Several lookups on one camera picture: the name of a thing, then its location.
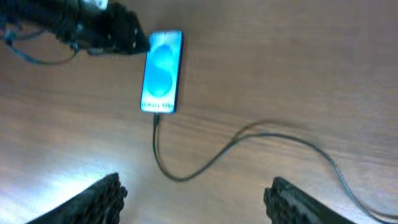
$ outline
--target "black object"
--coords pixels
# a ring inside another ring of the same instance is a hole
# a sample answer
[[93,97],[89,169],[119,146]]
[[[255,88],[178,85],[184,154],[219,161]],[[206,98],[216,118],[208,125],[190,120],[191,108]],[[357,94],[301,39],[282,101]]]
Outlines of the black object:
[[0,28],[5,22],[20,26],[19,21],[33,22],[92,55],[149,50],[136,14],[117,2],[102,11],[83,0],[0,0]]
[[266,188],[264,203],[272,224],[352,224],[287,180],[276,177]]
[[118,174],[110,174],[82,193],[28,224],[116,224],[127,190]]

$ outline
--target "wood grain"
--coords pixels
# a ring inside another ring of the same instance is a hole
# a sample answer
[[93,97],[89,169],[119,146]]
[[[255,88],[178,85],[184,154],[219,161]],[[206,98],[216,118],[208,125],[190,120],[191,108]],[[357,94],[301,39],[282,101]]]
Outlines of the wood grain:
[[[398,213],[398,2],[134,0],[146,32],[186,34],[179,107],[164,116],[161,153],[179,175],[233,133],[307,138],[339,164],[359,198]],[[18,47],[41,58],[68,48],[51,35]],[[0,45],[0,223],[47,212],[108,173],[129,190],[121,223],[271,223],[262,194],[285,177],[358,223],[327,162],[275,139],[240,144],[201,177],[175,184],[150,149],[139,110],[144,56],[89,57],[59,67],[23,62]]]

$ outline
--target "robotic arm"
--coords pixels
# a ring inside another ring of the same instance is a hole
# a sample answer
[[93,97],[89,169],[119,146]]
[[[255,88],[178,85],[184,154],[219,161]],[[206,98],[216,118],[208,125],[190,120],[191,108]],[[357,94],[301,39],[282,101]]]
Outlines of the robotic arm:
[[120,3],[105,10],[84,0],[0,0],[0,29],[31,22],[75,51],[131,55],[149,50],[136,14]]

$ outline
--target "brown wooden surface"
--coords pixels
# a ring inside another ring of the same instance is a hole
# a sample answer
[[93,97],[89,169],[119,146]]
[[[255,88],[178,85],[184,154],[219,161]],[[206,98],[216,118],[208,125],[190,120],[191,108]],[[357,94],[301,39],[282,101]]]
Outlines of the brown wooden surface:
[[[398,213],[398,1],[134,0],[146,32],[186,34],[179,108],[164,116],[161,153],[180,175],[241,126],[310,139],[359,198]],[[51,35],[18,47],[42,58]],[[203,176],[175,184],[151,151],[139,109],[144,55],[30,65],[0,45],[0,223],[22,223],[119,172],[121,223],[270,223],[262,194],[285,177],[358,223],[327,162],[285,141],[240,144]]]

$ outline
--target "smartphone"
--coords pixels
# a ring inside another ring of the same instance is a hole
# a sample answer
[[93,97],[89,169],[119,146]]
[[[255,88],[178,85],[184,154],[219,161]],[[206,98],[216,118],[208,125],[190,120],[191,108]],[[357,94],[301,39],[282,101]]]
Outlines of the smartphone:
[[150,113],[174,113],[183,34],[180,30],[158,31],[149,35],[141,110]]

